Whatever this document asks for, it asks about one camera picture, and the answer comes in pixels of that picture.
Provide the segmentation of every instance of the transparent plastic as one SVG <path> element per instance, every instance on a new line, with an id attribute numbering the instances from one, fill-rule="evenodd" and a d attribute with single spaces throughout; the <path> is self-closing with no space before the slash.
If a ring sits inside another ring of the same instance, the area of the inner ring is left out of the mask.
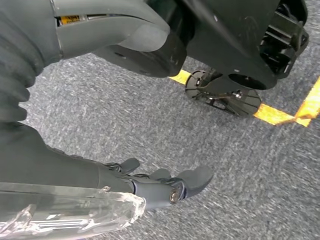
<path id="1" fill-rule="evenodd" d="M 78 240 L 126 228 L 146 200 L 103 189 L 0 182 L 0 240 Z"/>

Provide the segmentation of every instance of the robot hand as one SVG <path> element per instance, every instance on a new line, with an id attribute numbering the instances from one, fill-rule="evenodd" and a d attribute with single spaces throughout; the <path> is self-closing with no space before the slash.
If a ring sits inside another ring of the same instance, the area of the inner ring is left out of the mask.
<path id="1" fill-rule="evenodd" d="M 108 46 L 152 52 L 170 27 L 143 0 L 0 1 L 0 182 L 102 189 L 132 193 L 146 207 L 175 204 L 203 190 L 212 178 L 200 167 L 171 177 L 160 169 L 130 176 L 135 159 L 122 164 L 66 156 L 47 147 L 31 127 L 20 124 L 26 90 L 51 63 Z"/>

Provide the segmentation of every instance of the screw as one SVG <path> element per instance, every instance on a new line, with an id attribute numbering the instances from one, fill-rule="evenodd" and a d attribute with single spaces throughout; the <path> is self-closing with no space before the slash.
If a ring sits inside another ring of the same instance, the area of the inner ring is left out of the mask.
<path id="1" fill-rule="evenodd" d="M 242 92 L 242 91 L 236 91 L 232 93 L 233 96 L 235 96 L 236 99 L 241 99 L 242 98 Z"/>
<path id="2" fill-rule="evenodd" d="M 179 191 L 177 189 L 173 189 L 170 194 L 170 203 L 176 204 L 179 200 Z"/>

